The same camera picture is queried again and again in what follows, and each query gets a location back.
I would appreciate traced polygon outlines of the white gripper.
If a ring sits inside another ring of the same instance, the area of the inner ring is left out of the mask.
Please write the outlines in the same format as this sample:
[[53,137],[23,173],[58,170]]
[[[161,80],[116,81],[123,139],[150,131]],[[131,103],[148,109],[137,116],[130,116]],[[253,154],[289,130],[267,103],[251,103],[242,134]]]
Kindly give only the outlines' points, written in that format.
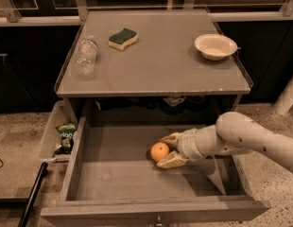
[[161,143],[165,143],[172,148],[177,148],[178,152],[170,152],[157,163],[157,167],[163,169],[180,167],[186,165],[186,159],[190,161],[203,159],[204,156],[198,149],[197,132],[197,129],[191,129],[182,133],[174,132],[161,138]]

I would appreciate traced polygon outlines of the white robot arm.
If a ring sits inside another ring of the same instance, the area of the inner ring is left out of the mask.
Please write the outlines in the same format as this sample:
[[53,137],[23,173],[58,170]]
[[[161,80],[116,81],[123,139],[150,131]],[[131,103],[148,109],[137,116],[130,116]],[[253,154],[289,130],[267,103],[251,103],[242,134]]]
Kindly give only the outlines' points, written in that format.
[[161,141],[174,150],[157,163],[160,168],[253,150],[293,173],[293,138],[270,131],[238,112],[223,113],[212,126],[174,132]]

